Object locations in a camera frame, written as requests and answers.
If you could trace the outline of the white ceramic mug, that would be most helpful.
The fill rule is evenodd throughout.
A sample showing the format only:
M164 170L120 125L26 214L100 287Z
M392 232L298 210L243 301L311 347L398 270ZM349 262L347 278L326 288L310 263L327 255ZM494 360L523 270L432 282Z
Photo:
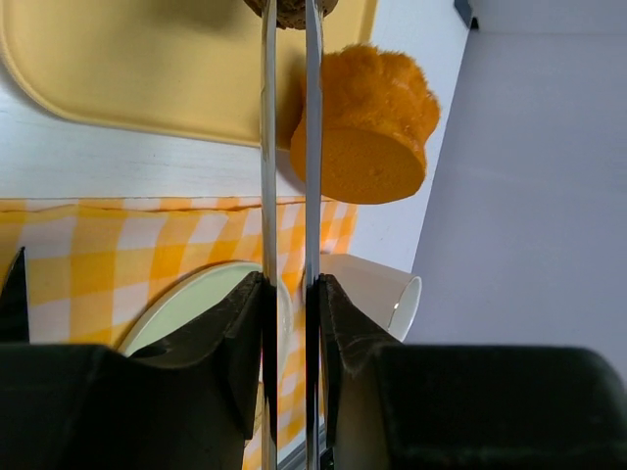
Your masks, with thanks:
M348 254L323 254L321 272L334 275L351 302L391 336L403 342L415 320L419 276Z

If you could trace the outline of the yellow plastic tray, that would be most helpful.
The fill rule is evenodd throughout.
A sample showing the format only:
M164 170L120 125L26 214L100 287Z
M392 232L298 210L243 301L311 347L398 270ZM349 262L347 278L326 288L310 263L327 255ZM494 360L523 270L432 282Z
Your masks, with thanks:
M5 1L1 58L50 113L256 146L260 1Z

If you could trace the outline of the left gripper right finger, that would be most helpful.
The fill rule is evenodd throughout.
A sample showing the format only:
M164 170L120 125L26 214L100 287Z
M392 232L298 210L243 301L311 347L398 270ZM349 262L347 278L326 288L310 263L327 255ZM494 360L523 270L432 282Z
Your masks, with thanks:
M571 347L405 345L319 279L325 469L622 469L626 390Z

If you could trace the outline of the pink handled knife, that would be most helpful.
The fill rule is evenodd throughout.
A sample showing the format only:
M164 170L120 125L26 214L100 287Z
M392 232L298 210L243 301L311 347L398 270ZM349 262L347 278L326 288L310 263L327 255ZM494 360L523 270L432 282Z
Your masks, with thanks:
M18 249L5 278L0 320L2 343L29 342L25 247Z

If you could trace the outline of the yellow checkered cloth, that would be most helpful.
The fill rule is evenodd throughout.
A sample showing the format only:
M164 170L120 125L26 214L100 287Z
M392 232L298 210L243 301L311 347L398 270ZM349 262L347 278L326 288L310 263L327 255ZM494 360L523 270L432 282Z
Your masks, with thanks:
M357 206L325 199L324 253L348 252ZM25 247L34 343L117 346L179 280L227 261L262 261L259 198L1 199L1 284ZM305 204L280 198L277 267L293 300L294 332L280 389L279 455L305 431L302 295Z

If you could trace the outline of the green white ceramic plate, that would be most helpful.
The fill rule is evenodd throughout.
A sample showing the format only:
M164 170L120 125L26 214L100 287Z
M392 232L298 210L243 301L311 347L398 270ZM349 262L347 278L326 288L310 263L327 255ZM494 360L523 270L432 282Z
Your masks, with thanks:
M142 313L118 346L130 356L187 324L224 300L248 274L262 267L231 261L204 268L166 290Z

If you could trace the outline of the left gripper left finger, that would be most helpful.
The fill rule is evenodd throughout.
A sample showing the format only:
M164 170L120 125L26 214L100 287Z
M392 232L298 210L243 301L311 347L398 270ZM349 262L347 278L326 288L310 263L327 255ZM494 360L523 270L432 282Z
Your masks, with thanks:
M252 436L263 282L132 356L103 345L1 348L5 469L238 469Z

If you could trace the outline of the large orange bundt cake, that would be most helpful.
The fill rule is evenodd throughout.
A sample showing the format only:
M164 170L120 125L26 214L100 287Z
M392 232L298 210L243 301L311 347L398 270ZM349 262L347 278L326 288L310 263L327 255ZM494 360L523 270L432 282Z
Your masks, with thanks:
M440 105L416 61L352 45L322 58L321 193L381 205L414 195Z

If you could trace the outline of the metal serving tongs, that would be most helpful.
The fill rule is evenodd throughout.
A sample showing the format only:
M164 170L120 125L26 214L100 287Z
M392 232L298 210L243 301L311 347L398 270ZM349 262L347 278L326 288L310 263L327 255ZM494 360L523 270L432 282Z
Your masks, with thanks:
M322 90L323 3L306 1L306 175L304 183L285 177L276 164L280 154L276 139L276 44L278 3L264 1L262 6L261 49L261 203L263 234L263 274L265 284L262 313L263 383L265 389L262 425L262 467L278 467L278 270L277 205L298 197L306 209L305 245L305 376L306 431L305 467L319 469L319 294L320 206L322 163Z

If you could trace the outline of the brown chocolate muffin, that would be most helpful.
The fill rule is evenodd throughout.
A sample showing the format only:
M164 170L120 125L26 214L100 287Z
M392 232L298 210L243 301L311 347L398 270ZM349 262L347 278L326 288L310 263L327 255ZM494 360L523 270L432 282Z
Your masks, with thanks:
M265 8L265 0L244 0L245 4L259 17ZM281 29L304 30L306 28L305 0L277 0L276 25ZM322 0L322 12L326 17L337 6L337 0Z

